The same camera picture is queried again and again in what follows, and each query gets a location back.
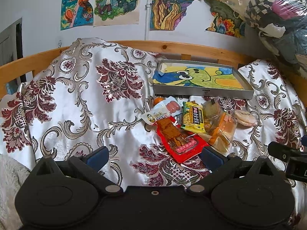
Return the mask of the floral satin sofa cover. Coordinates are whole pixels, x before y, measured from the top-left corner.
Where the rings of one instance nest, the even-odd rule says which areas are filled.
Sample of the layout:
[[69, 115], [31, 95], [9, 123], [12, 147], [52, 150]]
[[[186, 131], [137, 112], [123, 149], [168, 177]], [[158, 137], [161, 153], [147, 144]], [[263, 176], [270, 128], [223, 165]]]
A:
[[[186, 187], [209, 174], [199, 157], [177, 163], [141, 115], [153, 108], [151, 78], [159, 55], [98, 38], [77, 39], [30, 82], [1, 99], [1, 154], [31, 171], [43, 157], [63, 161], [107, 147], [101, 174], [126, 188]], [[219, 98], [227, 112], [257, 119], [237, 128], [230, 151], [252, 161], [271, 141], [302, 149], [305, 109], [294, 87], [272, 62], [239, 69], [254, 89], [249, 101]]]

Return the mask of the chibi boy poster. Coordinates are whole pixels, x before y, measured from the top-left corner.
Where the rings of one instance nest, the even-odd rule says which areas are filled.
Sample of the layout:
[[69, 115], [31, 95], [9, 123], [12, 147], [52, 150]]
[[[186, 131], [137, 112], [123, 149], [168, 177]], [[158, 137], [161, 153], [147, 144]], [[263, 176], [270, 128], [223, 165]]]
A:
[[95, 0], [93, 26], [139, 23], [140, 0]]

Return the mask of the anime girl poster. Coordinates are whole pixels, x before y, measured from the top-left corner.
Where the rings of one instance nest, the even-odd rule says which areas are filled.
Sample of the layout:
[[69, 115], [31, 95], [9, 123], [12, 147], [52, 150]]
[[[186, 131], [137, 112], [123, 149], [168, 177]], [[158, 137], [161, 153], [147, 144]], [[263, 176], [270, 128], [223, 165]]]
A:
[[92, 25], [94, 9], [89, 0], [62, 0], [60, 30]]

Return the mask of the plastic bag of clothes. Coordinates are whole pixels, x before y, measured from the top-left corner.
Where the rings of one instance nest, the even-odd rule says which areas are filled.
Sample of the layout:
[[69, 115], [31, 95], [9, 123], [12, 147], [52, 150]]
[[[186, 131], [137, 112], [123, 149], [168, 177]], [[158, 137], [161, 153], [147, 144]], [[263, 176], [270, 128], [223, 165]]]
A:
[[257, 30], [263, 45], [306, 77], [306, 0], [220, 0]]

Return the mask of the orange cake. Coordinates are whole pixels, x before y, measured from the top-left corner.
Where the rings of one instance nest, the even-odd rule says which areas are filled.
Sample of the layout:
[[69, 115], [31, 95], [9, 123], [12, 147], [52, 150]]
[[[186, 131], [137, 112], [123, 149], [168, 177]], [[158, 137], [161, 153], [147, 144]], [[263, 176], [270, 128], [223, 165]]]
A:
[[203, 104], [205, 133], [202, 137], [218, 152], [229, 152], [237, 127], [235, 118], [223, 111], [218, 99], [210, 99]]

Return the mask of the swirly colourful poster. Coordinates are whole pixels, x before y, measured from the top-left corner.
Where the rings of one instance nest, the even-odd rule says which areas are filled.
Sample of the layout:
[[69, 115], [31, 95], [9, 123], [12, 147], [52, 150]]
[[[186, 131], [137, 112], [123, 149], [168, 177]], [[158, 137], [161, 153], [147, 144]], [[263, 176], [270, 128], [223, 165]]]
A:
[[150, 30], [174, 31], [195, 0], [152, 0]]

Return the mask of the orange mandarin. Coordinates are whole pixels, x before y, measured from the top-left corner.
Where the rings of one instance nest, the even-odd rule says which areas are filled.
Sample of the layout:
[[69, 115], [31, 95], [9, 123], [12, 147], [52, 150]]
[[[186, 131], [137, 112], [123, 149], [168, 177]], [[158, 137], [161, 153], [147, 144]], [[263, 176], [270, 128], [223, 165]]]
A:
[[155, 99], [154, 99], [154, 103], [153, 103], [153, 105], [155, 106], [155, 105], [157, 105], [158, 103], [160, 103], [161, 101], [163, 101], [164, 100], [164, 98], [163, 97], [156, 97]]

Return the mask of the grey tray with cartoon drawing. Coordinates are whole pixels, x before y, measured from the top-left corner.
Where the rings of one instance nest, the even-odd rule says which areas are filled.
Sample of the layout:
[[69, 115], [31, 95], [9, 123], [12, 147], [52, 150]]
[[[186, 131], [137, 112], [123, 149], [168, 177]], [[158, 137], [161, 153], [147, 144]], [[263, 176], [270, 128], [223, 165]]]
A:
[[161, 60], [153, 75], [155, 94], [228, 97], [250, 100], [254, 89], [232, 66], [217, 63]]

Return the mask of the white fluffy blanket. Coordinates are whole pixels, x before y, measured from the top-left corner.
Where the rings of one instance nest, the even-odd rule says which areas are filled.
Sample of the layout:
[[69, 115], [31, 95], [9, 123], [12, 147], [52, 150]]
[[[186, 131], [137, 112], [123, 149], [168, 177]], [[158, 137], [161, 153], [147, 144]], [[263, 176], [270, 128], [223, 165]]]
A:
[[1, 229], [19, 229], [22, 226], [15, 208], [15, 197], [29, 174], [27, 167], [1, 154]]

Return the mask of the red spicy snack packet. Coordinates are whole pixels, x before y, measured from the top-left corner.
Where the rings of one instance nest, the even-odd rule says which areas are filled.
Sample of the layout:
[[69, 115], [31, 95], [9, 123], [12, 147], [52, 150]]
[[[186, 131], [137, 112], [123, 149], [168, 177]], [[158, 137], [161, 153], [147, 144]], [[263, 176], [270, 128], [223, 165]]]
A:
[[172, 116], [158, 120], [155, 125], [162, 144], [177, 163], [184, 163], [209, 146], [198, 134], [183, 130]]

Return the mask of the yellow green snack packet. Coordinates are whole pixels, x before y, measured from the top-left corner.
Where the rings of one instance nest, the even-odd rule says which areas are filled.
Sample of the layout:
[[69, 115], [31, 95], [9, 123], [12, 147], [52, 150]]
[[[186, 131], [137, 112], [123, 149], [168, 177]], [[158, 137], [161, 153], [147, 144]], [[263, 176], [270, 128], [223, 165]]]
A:
[[197, 103], [183, 102], [183, 130], [193, 133], [205, 133], [202, 106]]

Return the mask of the white wall pipe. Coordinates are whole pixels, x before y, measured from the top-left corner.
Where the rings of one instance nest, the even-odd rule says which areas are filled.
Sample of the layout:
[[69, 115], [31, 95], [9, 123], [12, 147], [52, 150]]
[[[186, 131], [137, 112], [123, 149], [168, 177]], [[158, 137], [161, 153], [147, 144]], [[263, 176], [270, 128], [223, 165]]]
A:
[[144, 35], [144, 40], [148, 40], [148, 38], [149, 38], [150, 7], [151, 7], [151, 0], [147, 0], [146, 1], [146, 5], [145, 5], [146, 15], [145, 15], [145, 35]]

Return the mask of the pink sausage pack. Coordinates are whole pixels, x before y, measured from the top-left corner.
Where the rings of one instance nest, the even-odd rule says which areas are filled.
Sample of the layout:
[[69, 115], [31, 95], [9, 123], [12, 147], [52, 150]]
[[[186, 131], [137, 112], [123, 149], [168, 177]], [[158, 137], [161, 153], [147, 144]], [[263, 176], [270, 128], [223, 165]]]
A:
[[174, 97], [168, 97], [158, 102], [152, 110], [141, 115], [141, 119], [148, 125], [154, 125], [157, 121], [182, 113], [180, 105]]

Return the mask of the round rice cracker pack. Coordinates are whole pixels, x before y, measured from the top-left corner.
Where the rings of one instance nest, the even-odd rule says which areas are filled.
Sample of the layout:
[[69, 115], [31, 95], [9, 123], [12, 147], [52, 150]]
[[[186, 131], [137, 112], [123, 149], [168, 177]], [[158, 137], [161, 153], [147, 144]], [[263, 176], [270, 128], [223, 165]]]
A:
[[248, 111], [234, 110], [233, 115], [239, 124], [243, 126], [252, 127], [257, 125], [257, 119]]

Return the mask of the wooden sofa frame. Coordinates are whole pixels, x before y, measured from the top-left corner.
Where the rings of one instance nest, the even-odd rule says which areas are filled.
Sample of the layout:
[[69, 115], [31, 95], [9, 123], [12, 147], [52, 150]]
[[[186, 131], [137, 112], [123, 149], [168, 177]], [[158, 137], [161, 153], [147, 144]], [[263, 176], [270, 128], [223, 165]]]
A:
[[[229, 65], [235, 69], [255, 61], [255, 57], [243, 55], [230, 50], [208, 46], [193, 45], [175, 42], [160, 42], [151, 40], [116, 40], [116, 44], [131, 47], [146, 52], [180, 55], [182, 60], [191, 60], [192, 57], [214, 59], [218, 64]], [[1, 66], [1, 98], [7, 94], [6, 84], [18, 76], [32, 72], [33, 76], [44, 71], [62, 52], [69, 49], [62, 47], [42, 53], [37, 53]]]

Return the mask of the torn flower poster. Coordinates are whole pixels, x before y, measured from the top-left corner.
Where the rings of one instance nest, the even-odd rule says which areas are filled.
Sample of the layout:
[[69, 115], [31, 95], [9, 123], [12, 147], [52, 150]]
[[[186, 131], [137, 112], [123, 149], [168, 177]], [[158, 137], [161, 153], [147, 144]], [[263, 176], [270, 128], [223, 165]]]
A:
[[240, 15], [221, 0], [204, 0], [210, 6], [213, 20], [206, 31], [242, 38], [245, 36], [245, 22]]

